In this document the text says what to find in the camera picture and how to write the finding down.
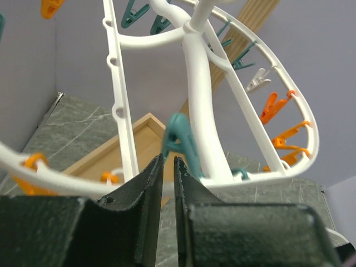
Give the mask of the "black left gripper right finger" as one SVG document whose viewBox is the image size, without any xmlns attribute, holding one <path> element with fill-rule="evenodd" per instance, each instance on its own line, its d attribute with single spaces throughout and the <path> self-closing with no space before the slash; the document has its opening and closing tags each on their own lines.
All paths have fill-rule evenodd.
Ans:
<svg viewBox="0 0 356 267">
<path fill-rule="evenodd" d="M 319 215 L 301 204 L 224 202 L 174 159 L 180 266 L 341 266 Z"/>
</svg>

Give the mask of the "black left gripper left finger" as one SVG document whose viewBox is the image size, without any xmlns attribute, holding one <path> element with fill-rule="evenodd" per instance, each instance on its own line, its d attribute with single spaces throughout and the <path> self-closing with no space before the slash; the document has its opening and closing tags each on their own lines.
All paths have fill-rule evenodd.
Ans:
<svg viewBox="0 0 356 267">
<path fill-rule="evenodd" d="M 2 266 L 154 266 L 163 157 L 107 195 L 2 196 Z"/>
</svg>

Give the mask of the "white plastic clip hanger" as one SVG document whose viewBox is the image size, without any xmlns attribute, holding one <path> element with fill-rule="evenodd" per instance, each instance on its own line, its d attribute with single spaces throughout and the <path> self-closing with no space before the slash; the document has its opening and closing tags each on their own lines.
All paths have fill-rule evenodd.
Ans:
<svg viewBox="0 0 356 267">
<path fill-rule="evenodd" d="M 123 50 L 144 50 L 161 47 L 171 43 L 181 43 L 187 68 L 189 92 L 189 116 L 197 154 L 202 161 L 203 185 L 212 190 L 230 190 L 242 185 L 269 183 L 292 178 L 302 174 L 314 163 L 319 152 L 319 132 L 311 108 L 284 66 L 273 51 L 247 26 L 217 7 L 216 1 L 192 1 L 194 13 L 188 14 L 181 7 L 167 1 L 151 1 L 153 10 L 170 20 L 174 29 L 153 36 L 126 36 L 118 31 L 115 9 L 112 1 L 104 1 L 102 24 L 108 41 L 107 65 L 112 75 L 114 104 L 112 117 L 117 123 L 122 167 L 112 174 L 123 175 L 130 182 L 139 172 L 130 108 L 127 98 Z M 288 146 L 285 142 L 299 131 L 295 126 L 276 138 L 271 139 L 264 127 L 267 119 L 272 118 L 278 106 L 267 105 L 264 117 L 259 117 L 248 96 L 257 87 L 251 83 L 244 87 L 210 24 L 209 17 L 230 22 L 269 60 L 272 69 L 280 77 L 288 90 L 288 97 L 295 101 L 307 133 L 307 145 L 303 148 Z M 247 120 L 269 171 L 257 174 L 238 172 L 233 174 L 224 156 L 217 135 L 212 105 L 212 84 L 209 64 L 214 63 L 221 69 L 231 90 Z"/>
</svg>

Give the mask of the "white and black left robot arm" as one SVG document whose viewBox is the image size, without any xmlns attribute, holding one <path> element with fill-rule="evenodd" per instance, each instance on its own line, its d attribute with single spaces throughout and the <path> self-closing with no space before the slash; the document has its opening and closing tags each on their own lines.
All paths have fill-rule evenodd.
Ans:
<svg viewBox="0 0 356 267">
<path fill-rule="evenodd" d="M 124 186 L 82 196 L 2 196 L 2 266 L 154 266 L 163 157 Z M 301 204 L 224 202 L 174 160 L 180 266 L 354 266 Z"/>
</svg>

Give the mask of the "wooden drying rack stand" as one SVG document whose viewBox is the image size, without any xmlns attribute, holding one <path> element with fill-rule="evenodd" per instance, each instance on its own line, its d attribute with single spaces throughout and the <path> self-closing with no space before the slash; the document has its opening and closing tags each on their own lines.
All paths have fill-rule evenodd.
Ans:
<svg viewBox="0 0 356 267">
<path fill-rule="evenodd" d="M 136 122 L 131 121 L 127 98 L 122 49 L 145 49 L 180 42 L 183 46 L 188 81 L 190 122 L 201 169 L 208 175 L 208 186 L 229 186 L 241 182 L 233 176 L 225 158 L 215 126 L 210 62 L 213 62 L 233 81 L 233 88 L 243 91 L 242 85 L 225 55 L 218 56 L 218 38 L 209 16 L 215 1 L 196 1 L 194 14 L 167 1 L 151 1 L 154 11 L 170 19 L 175 29 L 155 36 L 124 36 L 119 34 L 112 1 L 104 1 L 103 26 L 107 33 L 109 54 L 106 63 L 112 74 L 115 103 L 112 115 L 118 135 L 106 141 L 88 155 L 67 168 L 61 179 L 61 192 L 89 197 L 101 197 L 133 179 L 144 164 L 161 154 L 166 125 L 148 113 Z M 100 181 L 104 172 L 118 176 L 118 184 Z"/>
</svg>

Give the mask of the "white clothes peg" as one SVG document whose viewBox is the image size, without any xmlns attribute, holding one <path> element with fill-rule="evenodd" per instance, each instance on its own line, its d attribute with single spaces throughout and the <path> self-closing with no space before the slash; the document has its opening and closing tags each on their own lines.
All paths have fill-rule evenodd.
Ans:
<svg viewBox="0 0 356 267">
<path fill-rule="evenodd" d="M 268 74 L 271 70 L 266 70 L 264 68 L 260 68 L 250 83 L 247 85 L 245 91 L 246 93 L 252 93 L 263 86 L 268 85 L 271 82 L 271 79 L 267 78 Z"/>
</svg>

